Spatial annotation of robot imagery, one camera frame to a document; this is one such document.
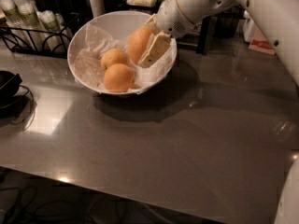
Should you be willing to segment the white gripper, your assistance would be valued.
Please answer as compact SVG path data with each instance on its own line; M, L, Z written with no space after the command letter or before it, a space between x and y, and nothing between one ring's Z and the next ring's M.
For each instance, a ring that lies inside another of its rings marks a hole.
M185 36L199 21L197 6L193 0L164 0L157 14L152 14L145 22L146 26L156 24L163 32L149 37L138 64L142 67L151 67L170 48L170 36L173 38Z

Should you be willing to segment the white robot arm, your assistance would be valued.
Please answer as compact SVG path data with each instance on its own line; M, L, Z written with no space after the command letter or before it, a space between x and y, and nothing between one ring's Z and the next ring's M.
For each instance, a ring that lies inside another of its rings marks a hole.
M299 0L165 0L157 27L179 38L192 24L239 4L255 21L285 70L299 82ZM211 195L196 215L223 224L298 224L299 114L295 104L206 84L195 116L207 141L189 160Z

